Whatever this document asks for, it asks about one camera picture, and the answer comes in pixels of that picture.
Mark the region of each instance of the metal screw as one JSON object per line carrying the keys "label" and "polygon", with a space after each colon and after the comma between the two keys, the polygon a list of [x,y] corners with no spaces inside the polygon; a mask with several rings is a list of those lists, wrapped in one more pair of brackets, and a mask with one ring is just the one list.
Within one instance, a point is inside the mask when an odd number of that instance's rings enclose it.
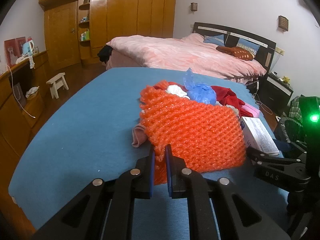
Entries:
{"label": "metal screw", "polygon": [[230,182],[230,180],[227,179],[227,178],[221,178],[221,179],[219,179],[219,182],[220,182],[220,184],[222,184],[222,185],[228,185],[229,182]]}
{"label": "metal screw", "polygon": [[103,183],[102,179],[94,179],[92,182],[94,186],[100,186],[102,185],[102,183]]}
{"label": "metal screw", "polygon": [[130,174],[131,175],[139,175],[140,174],[140,170],[139,169],[132,169],[131,171],[130,171]]}
{"label": "metal screw", "polygon": [[192,170],[188,169],[188,168],[184,168],[181,170],[182,174],[184,175],[189,175],[191,174]]}

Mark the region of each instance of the electrical outlet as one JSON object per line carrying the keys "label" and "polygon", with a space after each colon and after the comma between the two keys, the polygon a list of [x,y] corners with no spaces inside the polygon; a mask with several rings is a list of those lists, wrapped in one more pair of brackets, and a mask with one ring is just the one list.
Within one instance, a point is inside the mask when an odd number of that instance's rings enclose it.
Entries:
{"label": "electrical outlet", "polygon": [[281,48],[276,47],[275,52],[281,54],[282,56],[284,55],[284,50]]}

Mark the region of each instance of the green led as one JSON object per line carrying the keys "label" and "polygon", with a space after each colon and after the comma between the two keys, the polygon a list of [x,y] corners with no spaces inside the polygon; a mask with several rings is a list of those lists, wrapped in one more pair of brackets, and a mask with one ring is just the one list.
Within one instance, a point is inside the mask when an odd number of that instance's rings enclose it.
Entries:
{"label": "green led", "polygon": [[320,118],[319,114],[313,114],[312,116],[310,116],[310,120],[312,122],[318,122],[319,118]]}

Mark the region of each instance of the headboard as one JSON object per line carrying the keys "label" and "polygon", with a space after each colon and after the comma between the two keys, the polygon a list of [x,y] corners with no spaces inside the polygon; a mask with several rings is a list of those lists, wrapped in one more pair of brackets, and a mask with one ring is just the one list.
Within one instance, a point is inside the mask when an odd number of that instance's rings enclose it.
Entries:
{"label": "headboard", "polygon": [[260,45],[260,48],[254,59],[267,70],[267,73],[269,73],[273,55],[276,49],[275,42],[253,33],[210,23],[195,23],[192,32],[199,33],[202,36],[217,36],[223,34],[225,46],[230,48],[237,45],[239,38],[243,38]]}

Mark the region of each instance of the wooden wardrobe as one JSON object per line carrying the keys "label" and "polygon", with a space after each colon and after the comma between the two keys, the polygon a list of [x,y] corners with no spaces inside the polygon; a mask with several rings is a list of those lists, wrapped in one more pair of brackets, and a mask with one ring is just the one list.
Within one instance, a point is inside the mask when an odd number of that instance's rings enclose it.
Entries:
{"label": "wooden wardrobe", "polygon": [[[87,8],[89,22],[84,26],[79,24],[84,15],[80,11],[83,0],[39,0],[45,11],[45,42],[51,65],[59,69],[80,60],[82,63],[94,62],[101,48],[115,37],[143,35],[172,38],[175,1],[90,0]],[[74,8],[79,8],[78,15],[62,15],[67,9],[73,12]],[[90,30],[90,40],[80,42],[84,28]]]}

